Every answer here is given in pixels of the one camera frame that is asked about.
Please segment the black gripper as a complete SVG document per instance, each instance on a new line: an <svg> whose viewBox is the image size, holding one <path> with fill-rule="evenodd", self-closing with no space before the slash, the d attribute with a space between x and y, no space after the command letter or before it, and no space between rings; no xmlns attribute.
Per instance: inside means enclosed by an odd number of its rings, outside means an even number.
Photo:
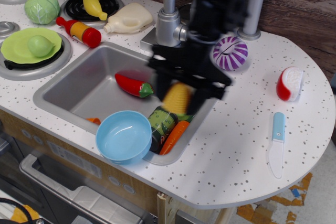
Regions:
<svg viewBox="0 0 336 224"><path fill-rule="evenodd" d="M153 45L148 66L156 70L156 96L163 101L173 80L195 88L187 108L189 115L195 114L207 99L221 99L232 81L211 61L210 52L216 42L196 37L180 47Z"/></svg>

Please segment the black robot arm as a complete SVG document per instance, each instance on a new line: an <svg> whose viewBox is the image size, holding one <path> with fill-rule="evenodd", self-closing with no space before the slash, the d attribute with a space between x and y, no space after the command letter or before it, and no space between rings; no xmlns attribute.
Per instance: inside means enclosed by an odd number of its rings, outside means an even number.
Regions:
<svg viewBox="0 0 336 224"><path fill-rule="evenodd" d="M195 1L191 20L183 27L175 0L164 0L148 63L156 71L156 95L160 100L174 80L193 87L188 115L197 113L207 99L221 99L231 84L231 79L212 63L210 53L221 35L241 26L248 15L248 0Z"/></svg>

